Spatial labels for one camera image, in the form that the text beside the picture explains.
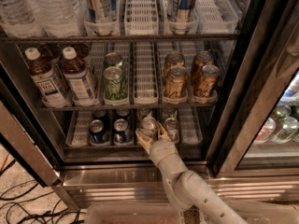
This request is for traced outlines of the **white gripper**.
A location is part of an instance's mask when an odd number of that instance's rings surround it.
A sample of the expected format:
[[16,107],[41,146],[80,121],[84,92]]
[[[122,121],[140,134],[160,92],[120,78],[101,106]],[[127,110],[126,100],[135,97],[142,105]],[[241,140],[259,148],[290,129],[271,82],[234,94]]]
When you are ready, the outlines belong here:
[[169,141],[170,137],[166,128],[157,121],[159,140],[154,143],[149,136],[140,130],[136,130],[135,135],[139,144],[149,153],[149,157],[160,170],[163,182],[176,185],[188,168],[179,156],[176,146]]

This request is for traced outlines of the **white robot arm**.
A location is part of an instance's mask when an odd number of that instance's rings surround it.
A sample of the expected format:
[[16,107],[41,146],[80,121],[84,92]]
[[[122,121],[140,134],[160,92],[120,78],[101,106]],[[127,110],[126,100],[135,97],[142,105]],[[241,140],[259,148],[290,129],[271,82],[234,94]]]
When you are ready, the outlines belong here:
[[199,174],[188,169],[164,126],[159,121],[155,123],[157,125],[156,140],[139,128],[135,130],[135,135],[139,144],[160,170],[169,202],[181,211],[187,211],[196,206],[215,224],[248,224],[216,194]]

